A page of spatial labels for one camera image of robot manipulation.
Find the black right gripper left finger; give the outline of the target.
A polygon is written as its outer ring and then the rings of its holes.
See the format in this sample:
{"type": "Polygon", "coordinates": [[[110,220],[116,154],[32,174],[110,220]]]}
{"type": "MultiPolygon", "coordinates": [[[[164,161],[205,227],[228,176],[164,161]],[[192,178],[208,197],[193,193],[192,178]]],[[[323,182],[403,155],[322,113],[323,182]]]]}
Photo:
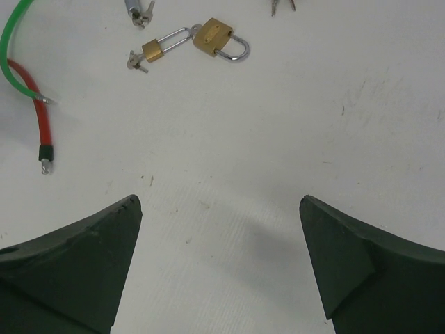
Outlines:
{"type": "Polygon", "coordinates": [[[142,222],[136,195],[1,249],[2,333],[110,333],[142,222]]]}

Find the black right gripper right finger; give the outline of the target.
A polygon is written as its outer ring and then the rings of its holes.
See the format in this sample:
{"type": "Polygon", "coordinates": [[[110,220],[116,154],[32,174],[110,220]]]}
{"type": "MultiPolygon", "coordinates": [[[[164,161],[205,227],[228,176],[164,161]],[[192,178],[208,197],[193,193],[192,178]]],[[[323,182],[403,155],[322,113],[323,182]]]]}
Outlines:
{"type": "Polygon", "coordinates": [[[444,252],[348,216],[313,196],[300,220],[336,333],[443,333],[444,252]]]}

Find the small brass long-shackle padlock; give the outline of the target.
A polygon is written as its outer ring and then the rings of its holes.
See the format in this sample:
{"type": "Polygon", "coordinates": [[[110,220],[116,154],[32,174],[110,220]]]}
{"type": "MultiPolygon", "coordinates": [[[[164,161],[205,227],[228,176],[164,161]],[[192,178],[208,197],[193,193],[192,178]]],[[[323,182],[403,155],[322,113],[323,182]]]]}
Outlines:
{"type": "Polygon", "coordinates": [[[143,56],[148,63],[153,63],[165,54],[178,48],[191,39],[191,29],[182,27],[162,38],[153,39],[142,46],[143,56]]]}

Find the large brass padlock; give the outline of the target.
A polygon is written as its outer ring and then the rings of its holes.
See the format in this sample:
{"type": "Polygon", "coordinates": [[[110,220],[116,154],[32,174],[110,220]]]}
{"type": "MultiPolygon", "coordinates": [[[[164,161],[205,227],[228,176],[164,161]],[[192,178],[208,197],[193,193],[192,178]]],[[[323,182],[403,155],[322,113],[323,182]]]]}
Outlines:
{"type": "Polygon", "coordinates": [[[209,19],[205,24],[195,24],[191,27],[193,44],[200,51],[212,57],[220,57],[229,62],[241,62],[250,55],[249,43],[234,34],[231,26],[216,18],[209,19]],[[243,46],[239,55],[224,52],[226,44],[233,40],[243,46]]]}

